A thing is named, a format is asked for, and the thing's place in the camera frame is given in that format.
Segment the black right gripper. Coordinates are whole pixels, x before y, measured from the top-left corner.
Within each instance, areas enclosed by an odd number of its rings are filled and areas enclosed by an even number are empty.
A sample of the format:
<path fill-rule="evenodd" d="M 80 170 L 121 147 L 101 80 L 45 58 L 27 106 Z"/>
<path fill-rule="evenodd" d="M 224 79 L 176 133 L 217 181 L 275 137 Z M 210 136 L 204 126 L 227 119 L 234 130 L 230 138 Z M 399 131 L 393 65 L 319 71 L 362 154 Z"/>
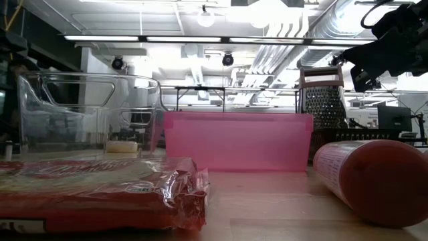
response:
<path fill-rule="evenodd" d="M 346 62 L 354 64 L 350 73 L 356 92 L 376 88 L 377 78 L 385 72 L 392 77 L 428 72 L 428 0 L 402 4 L 373 25 L 367 25 L 365 19 L 361 19 L 361 27 L 371 30 L 377 39 L 341 53 Z"/>

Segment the red food colouring bottle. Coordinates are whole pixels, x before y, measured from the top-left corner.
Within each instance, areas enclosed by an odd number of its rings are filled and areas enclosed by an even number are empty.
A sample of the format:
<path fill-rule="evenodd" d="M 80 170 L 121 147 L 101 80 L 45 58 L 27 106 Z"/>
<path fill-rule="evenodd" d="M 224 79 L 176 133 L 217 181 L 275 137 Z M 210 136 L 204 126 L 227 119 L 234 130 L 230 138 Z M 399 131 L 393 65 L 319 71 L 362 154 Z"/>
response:
<path fill-rule="evenodd" d="M 317 176 L 363 220 L 389 228 L 428 219 L 428 156 L 398 141 L 339 141 L 313 158 Z"/>

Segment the red popcorn bag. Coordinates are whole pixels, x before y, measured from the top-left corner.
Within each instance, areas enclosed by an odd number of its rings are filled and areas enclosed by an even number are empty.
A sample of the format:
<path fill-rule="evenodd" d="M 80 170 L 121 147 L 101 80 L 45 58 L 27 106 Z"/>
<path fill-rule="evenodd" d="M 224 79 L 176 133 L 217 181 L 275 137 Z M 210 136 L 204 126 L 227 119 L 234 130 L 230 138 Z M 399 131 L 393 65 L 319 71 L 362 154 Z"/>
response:
<path fill-rule="evenodd" d="M 208 193 L 190 158 L 0 161 L 0 232 L 200 230 Z"/>

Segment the pink metal box grater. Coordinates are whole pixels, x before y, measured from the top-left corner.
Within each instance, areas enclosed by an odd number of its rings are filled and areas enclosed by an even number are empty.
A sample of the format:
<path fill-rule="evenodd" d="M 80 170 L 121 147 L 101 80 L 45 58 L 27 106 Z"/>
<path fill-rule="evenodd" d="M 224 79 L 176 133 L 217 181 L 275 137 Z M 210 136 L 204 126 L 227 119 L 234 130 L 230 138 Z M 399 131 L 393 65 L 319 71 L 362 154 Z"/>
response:
<path fill-rule="evenodd" d="M 297 111 L 311 114 L 315 129 L 347 129 L 342 68 L 301 68 Z"/>

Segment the black computer monitor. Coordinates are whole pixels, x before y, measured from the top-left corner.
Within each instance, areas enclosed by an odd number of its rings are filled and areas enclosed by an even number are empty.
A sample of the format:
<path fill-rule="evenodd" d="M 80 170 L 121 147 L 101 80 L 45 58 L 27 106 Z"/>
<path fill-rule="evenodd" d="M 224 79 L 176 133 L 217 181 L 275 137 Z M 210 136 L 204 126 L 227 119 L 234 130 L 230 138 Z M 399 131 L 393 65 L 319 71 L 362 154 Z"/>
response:
<path fill-rule="evenodd" d="M 380 129 L 412 131 L 411 109 L 396 106 L 377 106 Z"/>

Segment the black plastic basket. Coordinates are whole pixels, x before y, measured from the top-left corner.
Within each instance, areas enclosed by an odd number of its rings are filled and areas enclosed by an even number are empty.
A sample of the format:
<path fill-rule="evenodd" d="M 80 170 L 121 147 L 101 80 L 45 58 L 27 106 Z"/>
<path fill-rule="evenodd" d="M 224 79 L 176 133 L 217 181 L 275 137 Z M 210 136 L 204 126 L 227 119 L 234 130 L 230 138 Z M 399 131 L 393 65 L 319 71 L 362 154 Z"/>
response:
<path fill-rule="evenodd" d="M 316 129 L 312 133 L 308 161 L 312 162 L 317 150 L 327 143 L 372 139 L 396 141 L 399 135 L 400 131 L 388 129 Z"/>

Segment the black monitor stand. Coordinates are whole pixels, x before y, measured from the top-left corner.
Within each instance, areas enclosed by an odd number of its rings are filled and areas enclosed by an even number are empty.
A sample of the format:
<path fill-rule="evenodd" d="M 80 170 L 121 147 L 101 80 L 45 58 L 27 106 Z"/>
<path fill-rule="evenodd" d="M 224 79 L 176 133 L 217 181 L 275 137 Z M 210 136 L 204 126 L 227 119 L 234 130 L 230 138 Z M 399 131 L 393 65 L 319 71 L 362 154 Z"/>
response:
<path fill-rule="evenodd" d="M 417 121 L 417 125 L 419 127 L 419 135 L 420 135 L 420 140 L 424 145 L 428 145 L 428 139 L 425 136 L 425 129 L 424 129 L 424 114 L 421 112 L 419 114 L 415 114 L 413 116 L 416 121 Z"/>

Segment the pink plastic bin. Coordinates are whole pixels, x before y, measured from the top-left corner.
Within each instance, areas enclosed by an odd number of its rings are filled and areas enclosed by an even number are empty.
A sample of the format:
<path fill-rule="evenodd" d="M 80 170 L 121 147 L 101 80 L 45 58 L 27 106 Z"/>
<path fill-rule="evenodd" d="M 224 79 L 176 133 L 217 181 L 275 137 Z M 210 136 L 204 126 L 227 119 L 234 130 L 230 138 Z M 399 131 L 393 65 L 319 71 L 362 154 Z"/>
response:
<path fill-rule="evenodd" d="M 168 157 L 190 157 L 212 171 L 303 172 L 308 163 L 310 114 L 167 112 Z"/>

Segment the round ceiling lamp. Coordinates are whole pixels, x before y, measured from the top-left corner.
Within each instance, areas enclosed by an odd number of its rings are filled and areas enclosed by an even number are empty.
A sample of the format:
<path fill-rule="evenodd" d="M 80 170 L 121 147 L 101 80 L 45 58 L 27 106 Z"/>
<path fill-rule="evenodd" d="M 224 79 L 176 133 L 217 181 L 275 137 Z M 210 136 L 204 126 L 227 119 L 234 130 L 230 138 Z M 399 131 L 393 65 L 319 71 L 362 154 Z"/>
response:
<path fill-rule="evenodd" d="M 215 14 L 207 10 L 206 5 L 201 6 L 201 11 L 197 15 L 197 23 L 202 27 L 211 27 L 215 22 Z"/>

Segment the black folding table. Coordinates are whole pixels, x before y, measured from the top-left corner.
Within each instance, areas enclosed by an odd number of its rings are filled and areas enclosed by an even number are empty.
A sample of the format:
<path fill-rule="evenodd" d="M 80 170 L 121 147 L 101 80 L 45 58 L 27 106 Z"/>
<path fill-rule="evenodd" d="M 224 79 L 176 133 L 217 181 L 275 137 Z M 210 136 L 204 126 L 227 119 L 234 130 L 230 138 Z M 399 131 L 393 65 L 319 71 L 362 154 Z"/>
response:
<path fill-rule="evenodd" d="M 181 97 L 186 95 L 188 91 L 195 90 L 195 91 L 214 91 L 220 99 L 222 100 L 222 112 L 225 112 L 225 95 L 226 95 L 226 87 L 220 87 L 220 86 L 175 86 L 174 89 L 177 91 L 177 97 L 176 97 L 176 111 L 179 110 L 179 100 Z"/>

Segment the long ceiling light fixture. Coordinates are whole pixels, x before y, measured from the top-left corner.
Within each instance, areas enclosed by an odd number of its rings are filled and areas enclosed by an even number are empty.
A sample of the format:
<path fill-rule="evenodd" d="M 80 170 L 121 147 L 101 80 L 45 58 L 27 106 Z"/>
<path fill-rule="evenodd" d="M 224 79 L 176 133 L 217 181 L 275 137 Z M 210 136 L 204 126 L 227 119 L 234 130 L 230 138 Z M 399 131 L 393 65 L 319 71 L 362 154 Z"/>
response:
<path fill-rule="evenodd" d="M 302 46 L 359 46 L 373 39 L 306 37 L 218 37 L 184 35 L 65 35 L 74 42 L 138 42 L 138 43 L 198 43 L 198 44 L 249 44 L 249 45 L 302 45 Z"/>

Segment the clear plastic bin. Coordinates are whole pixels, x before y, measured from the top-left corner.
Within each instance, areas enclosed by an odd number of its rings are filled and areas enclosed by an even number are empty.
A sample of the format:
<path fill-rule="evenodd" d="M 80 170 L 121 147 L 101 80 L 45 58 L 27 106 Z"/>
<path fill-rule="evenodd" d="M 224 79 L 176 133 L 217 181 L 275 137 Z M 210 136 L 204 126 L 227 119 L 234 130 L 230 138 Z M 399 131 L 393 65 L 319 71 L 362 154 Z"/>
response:
<path fill-rule="evenodd" d="M 87 151 L 108 141 L 134 141 L 152 153 L 163 132 L 160 83 L 149 77 L 29 72 L 17 81 L 21 154 Z"/>

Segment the silver ventilation duct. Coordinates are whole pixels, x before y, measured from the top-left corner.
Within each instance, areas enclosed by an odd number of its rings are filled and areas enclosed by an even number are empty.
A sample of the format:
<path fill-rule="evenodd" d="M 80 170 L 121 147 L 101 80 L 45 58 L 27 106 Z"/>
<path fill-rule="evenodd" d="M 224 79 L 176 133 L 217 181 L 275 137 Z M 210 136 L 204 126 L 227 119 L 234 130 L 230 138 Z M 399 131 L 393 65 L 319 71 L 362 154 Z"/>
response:
<path fill-rule="evenodd" d="M 360 21 L 368 11 L 367 6 L 356 5 L 362 0 L 337 0 L 326 14 L 310 28 L 306 34 L 309 38 L 354 38 L 364 29 L 360 26 Z M 303 56 L 298 60 L 298 67 L 310 68 L 317 65 L 332 55 L 333 50 L 316 50 L 307 47 Z"/>

